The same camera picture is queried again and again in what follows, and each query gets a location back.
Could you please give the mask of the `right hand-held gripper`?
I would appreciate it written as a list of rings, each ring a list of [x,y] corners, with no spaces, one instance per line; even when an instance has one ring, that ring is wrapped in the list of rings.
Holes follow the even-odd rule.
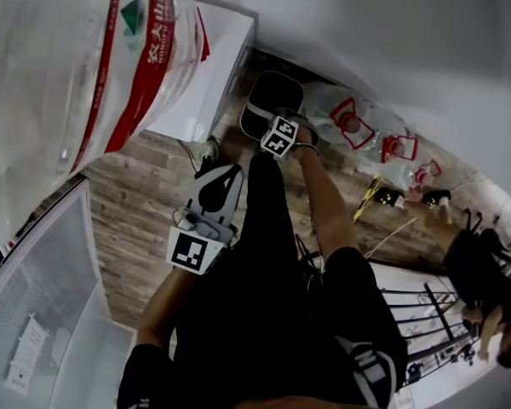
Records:
[[[248,113],[271,121],[267,133],[261,138],[261,150],[263,152],[271,153],[275,158],[284,159],[290,151],[301,146],[308,146],[315,152],[318,151],[318,133],[304,114],[282,107],[277,108],[274,112],[269,112],[251,102],[248,102],[244,107],[243,115]],[[299,142],[297,140],[300,128],[309,131],[310,142]]]

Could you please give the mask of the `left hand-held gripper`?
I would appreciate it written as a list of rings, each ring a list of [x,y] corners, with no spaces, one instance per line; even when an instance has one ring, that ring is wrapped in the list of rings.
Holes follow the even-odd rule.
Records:
[[[210,270],[237,232],[232,220],[243,181],[239,164],[214,168],[194,180],[188,207],[169,231],[167,263],[197,275]]]

